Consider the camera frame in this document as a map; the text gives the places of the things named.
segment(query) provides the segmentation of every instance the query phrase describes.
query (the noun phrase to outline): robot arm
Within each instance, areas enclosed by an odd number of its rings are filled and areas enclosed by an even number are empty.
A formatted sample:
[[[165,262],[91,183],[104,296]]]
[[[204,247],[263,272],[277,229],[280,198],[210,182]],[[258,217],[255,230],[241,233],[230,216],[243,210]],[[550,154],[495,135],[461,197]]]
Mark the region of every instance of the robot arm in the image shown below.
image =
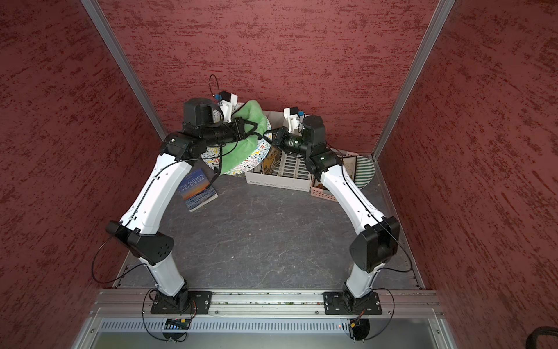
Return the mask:
[[[272,130],[275,137],[270,143],[289,154],[304,157],[306,168],[335,196],[355,232],[350,246],[355,262],[345,283],[350,302],[365,297],[371,291],[375,274],[397,252],[399,223],[393,217],[385,218],[362,194],[349,177],[341,160],[326,146],[325,127],[321,117],[306,116],[302,121],[302,136],[282,127]]]

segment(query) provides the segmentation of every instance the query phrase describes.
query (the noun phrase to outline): book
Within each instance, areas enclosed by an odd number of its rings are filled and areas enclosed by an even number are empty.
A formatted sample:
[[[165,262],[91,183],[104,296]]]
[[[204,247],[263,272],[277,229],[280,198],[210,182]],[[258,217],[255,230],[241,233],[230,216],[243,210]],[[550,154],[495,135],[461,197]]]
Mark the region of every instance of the book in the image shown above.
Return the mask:
[[[197,210],[208,202],[217,199],[217,192],[201,169],[188,173],[180,182],[177,191],[188,206],[190,212]]]

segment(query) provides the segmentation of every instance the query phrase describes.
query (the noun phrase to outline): wall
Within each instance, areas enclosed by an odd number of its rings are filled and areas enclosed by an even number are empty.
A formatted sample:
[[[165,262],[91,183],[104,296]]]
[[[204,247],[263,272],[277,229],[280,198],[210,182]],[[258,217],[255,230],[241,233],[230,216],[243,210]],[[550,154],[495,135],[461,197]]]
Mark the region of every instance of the wall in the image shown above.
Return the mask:
[[[158,138],[79,0],[0,4],[0,347],[67,348]],[[124,248],[96,267],[115,276]]]
[[[371,152],[437,0],[100,0],[163,124],[221,89],[324,118],[332,145]]]
[[[381,154],[461,349],[558,326],[557,15],[551,1],[457,1]]]

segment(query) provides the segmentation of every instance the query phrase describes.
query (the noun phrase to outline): mounting base plate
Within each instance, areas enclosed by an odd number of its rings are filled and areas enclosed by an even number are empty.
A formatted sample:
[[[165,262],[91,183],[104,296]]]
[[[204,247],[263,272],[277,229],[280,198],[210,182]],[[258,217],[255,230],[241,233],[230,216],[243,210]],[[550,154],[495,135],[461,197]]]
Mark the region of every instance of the mounting base plate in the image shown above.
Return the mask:
[[[167,302],[163,301],[157,294],[155,296],[155,301],[151,306],[151,314],[194,314],[196,315],[206,315],[211,306],[211,296],[213,295],[210,291],[188,291],[188,304],[189,307],[185,309],[176,309],[170,306]]]
[[[382,306],[376,292],[370,292],[365,299],[359,298],[358,305],[350,310],[348,296],[344,292],[324,292],[324,308],[326,315],[382,315]]]

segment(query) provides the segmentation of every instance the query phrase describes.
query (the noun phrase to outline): gray floor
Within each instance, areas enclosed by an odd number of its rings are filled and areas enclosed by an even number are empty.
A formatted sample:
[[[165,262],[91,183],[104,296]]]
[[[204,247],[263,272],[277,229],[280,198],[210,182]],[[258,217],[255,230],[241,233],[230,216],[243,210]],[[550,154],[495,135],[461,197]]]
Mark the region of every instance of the gray floor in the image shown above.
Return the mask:
[[[192,213],[175,194],[159,229],[174,238],[172,254],[189,287],[341,288],[353,264],[349,245],[356,235],[338,203],[227,175],[213,186],[219,197]],[[386,212],[376,178],[362,191]],[[403,237],[400,243],[408,248]],[[138,260],[129,255],[125,263]],[[407,269],[409,263],[400,249],[387,266]],[[119,286],[151,287],[153,280],[137,268]],[[415,288],[416,280],[411,272],[383,270],[374,287]]]

